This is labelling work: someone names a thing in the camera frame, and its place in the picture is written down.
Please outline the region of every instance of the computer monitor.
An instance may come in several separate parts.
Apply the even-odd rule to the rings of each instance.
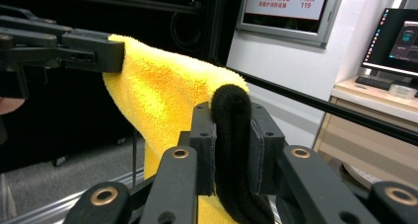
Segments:
[[[418,87],[418,10],[383,10],[362,67],[410,78]]]

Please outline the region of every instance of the monitor screen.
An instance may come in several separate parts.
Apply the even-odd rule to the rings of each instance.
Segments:
[[[418,78],[418,10],[383,10],[362,67]]]
[[[326,47],[341,0],[243,0],[237,30]]]

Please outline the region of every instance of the yellow towel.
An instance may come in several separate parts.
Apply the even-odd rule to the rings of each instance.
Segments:
[[[112,35],[125,43],[121,73],[104,74],[104,83],[123,115],[146,141],[145,176],[157,172],[163,153],[191,127],[192,110],[217,89],[233,84],[248,93],[244,79],[226,68],[163,51],[135,38]],[[199,196],[198,223],[235,223],[217,196]]]

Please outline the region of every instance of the black plastic part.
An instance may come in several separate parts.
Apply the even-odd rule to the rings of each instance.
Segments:
[[[16,15],[16,14],[18,14],[19,16],[25,17],[25,18],[27,18],[29,20],[32,20],[32,21],[38,21],[38,22],[49,23],[49,24],[56,24],[56,22],[54,20],[39,18],[38,16],[36,16],[34,13],[32,13],[31,11],[29,11],[27,9],[16,8],[16,7],[7,6],[7,5],[0,5],[0,11],[2,13],[6,13],[6,15],[9,15],[9,14]]]
[[[72,28],[66,26],[36,22],[10,16],[0,16],[0,27],[54,35],[58,37],[59,41],[62,35],[73,30]]]
[[[6,63],[30,63],[30,62],[48,62],[59,58],[68,62],[79,64],[86,63],[90,67],[84,67],[84,70],[95,71],[99,68],[96,65],[96,56],[93,52],[59,48],[59,47],[16,47],[9,50],[0,50],[0,56]]]
[[[196,223],[196,151],[188,146],[168,149],[151,187],[140,223]]]
[[[190,131],[182,131],[178,137],[178,146],[190,146]]]
[[[89,188],[65,217],[64,224],[126,223],[129,191],[124,184],[105,182]]]
[[[0,145],[7,141],[7,131],[3,119],[0,116]]]
[[[190,146],[197,151],[197,193],[212,195],[215,183],[216,125],[212,122],[208,103],[194,107],[190,130]]]
[[[49,65],[50,68],[56,68],[60,64],[57,60],[51,60],[47,62],[42,62],[42,65]],[[36,65],[36,63],[31,63],[29,65],[24,64],[25,77],[28,84],[38,84],[46,85],[48,82],[46,69]]]
[[[288,146],[278,160],[278,168],[286,182],[277,184],[276,202],[286,202],[288,193],[283,194],[283,189],[289,190],[301,207],[306,223],[379,223],[314,150]],[[285,211],[278,209],[285,220],[300,219],[289,217],[294,213]]]
[[[267,110],[252,103],[251,130],[248,148],[248,179],[251,192],[275,194],[271,179],[275,173],[274,161],[285,146],[285,135]]]
[[[0,28],[0,35],[10,35],[17,44],[29,46],[57,47],[58,38],[54,35],[34,33],[24,30]]]
[[[373,184],[367,206],[382,224],[413,224],[418,221],[418,191],[403,184]]]
[[[13,36],[0,35],[0,97],[26,99],[29,91],[22,65],[4,57],[4,52],[14,45]]]
[[[62,36],[65,47],[94,53],[94,59],[87,54],[76,54],[78,60],[66,61],[67,68],[94,72],[118,73],[122,70],[125,46],[123,42],[101,37],[86,37],[74,34]]]
[[[148,178],[147,180],[141,182],[137,186],[133,187],[129,191],[130,192],[129,209],[131,211],[134,211],[140,208],[141,206],[145,205],[155,178],[156,178],[155,176],[152,176]]]
[[[83,29],[73,29],[73,31],[71,31],[71,34],[85,36],[85,37],[95,37],[95,38],[101,38],[101,39],[108,39],[108,37],[110,37],[110,34],[108,33],[96,32],[96,31],[91,31],[91,30],[83,30]]]

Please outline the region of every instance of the black cable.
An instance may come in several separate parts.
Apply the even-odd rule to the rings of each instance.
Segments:
[[[233,68],[227,68],[243,76],[243,78],[250,84],[253,84],[270,92],[279,94],[281,96],[287,97],[289,99],[295,100],[299,103],[308,105],[312,108],[321,110],[323,112],[334,114],[338,117],[363,125],[365,127],[368,127],[369,129],[383,133],[390,137],[418,146],[418,133],[413,130],[383,121],[381,119],[371,117],[360,112],[354,112],[352,110],[340,107],[330,102],[320,100],[310,95],[306,95],[295,90],[271,83],[264,79],[260,79],[252,75],[243,73],[242,71]]]
[[[188,41],[185,41],[179,38],[179,35],[177,32],[177,21],[178,21],[178,12],[175,12],[173,13],[172,19],[170,21],[170,35],[172,36],[172,39],[175,45],[177,45],[180,49],[188,51],[188,52],[199,51],[201,49],[201,37],[203,33],[203,28],[198,27],[196,34]]]

